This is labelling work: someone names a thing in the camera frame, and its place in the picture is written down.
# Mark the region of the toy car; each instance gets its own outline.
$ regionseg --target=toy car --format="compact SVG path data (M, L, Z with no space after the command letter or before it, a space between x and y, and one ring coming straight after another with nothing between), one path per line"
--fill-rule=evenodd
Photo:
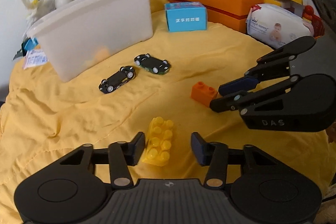
M99 90L105 94L111 93L135 77L135 69L131 66L121 67L118 72L107 79L103 79Z
M134 58L134 62L137 66L144 68L145 70L159 75L166 74L170 69L170 64L167 60L160 60L149 54L141 54Z

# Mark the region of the yellow blanket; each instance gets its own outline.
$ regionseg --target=yellow blanket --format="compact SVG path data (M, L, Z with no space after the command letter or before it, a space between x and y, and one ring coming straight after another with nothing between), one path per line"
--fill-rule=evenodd
M157 116L175 123L168 165L140 162L130 168L137 178L200 178L207 168L198 166L190 150L190 135L198 131L207 141L241 149L253 144L312 179L323 193L335 173L335 145L325 132L291 133L249 130L238 112L214 113L190 98L192 86L203 81L218 88L256 65L270 48L220 24L207 31L167 32L164 11L153 14L154 37L138 43L62 83L50 64L22 70L19 62L11 75L10 93L0 111L0 223L20 223L13 194L29 175L70 152L92 143L95 148L130 141L146 132ZM98 89L102 79L121 66L132 65L139 54L167 59L172 69L153 75L143 69L115 92ZM97 175L109 181L107 166ZM228 182L239 176L231 167Z

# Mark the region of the snack package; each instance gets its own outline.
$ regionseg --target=snack package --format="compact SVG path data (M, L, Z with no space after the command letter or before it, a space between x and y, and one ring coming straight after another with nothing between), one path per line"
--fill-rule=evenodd
M247 17L247 33L271 46L280 48L304 36L313 36L312 24L272 4L255 5Z

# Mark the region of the screw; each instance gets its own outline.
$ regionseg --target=screw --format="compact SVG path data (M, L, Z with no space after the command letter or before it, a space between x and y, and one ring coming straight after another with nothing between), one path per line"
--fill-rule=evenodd
M223 181L220 179L209 179L207 180L207 185L210 187L220 187L223 185Z
M298 76L293 76L293 77L291 78L291 82L296 82L296 81L298 81L298 79L299 79Z
M131 181L128 178L117 178L113 183L117 186L127 186Z
M240 115L245 115L247 113L247 109L244 108L241 112L240 112Z

